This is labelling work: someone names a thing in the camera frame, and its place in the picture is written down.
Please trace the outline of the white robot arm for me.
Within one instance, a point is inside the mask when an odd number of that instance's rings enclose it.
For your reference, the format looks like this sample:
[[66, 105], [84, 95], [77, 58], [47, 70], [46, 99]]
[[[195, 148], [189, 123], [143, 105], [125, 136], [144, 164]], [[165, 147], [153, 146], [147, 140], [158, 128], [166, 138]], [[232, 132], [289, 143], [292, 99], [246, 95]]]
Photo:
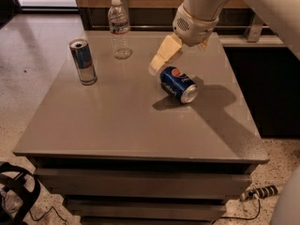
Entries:
[[[300, 59], [300, 0], [243, 0]], [[164, 38], [153, 57], [149, 72], [158, 74], [184, 45], [203, 45], [231, 0], [183, 0], [172, 21], [172, 33]]]

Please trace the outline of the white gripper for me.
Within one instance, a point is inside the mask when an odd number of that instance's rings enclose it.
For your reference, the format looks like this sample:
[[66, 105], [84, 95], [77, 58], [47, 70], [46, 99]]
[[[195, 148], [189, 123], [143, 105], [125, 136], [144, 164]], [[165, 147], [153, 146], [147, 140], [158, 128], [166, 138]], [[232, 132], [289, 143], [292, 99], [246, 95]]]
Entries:
[[205, 50], [208, 38], [213, 33], [218, 18], [213, 21], [204, 21], [189, 15], [184, 6], [181, 5], [176, 12], [172, 22], [174, 33], [166, 36], [156, 55], [149, 65], [150, 73], [159, 73], [174, 57], [176, 57], [183, 47], [183, 43], [189, 47], [199, 45], [201, 50]]

